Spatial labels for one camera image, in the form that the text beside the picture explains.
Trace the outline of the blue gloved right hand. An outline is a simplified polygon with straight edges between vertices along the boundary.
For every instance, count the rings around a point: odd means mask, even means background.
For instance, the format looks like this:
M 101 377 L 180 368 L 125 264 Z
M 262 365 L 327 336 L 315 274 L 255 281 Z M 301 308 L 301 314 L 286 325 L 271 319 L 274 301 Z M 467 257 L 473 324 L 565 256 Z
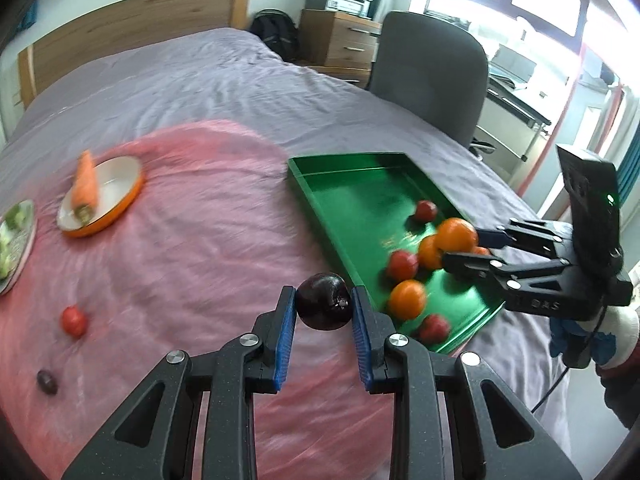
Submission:
M 586 322 L 552 318 L 550 330 L 552 358 L 567 355 L 570 336 L 587 347 L 590 358 L 602 370 L 626 365 L 639 353 L 639 315 L 633 307 L 614 307 L 606 310 L 603 318 Z

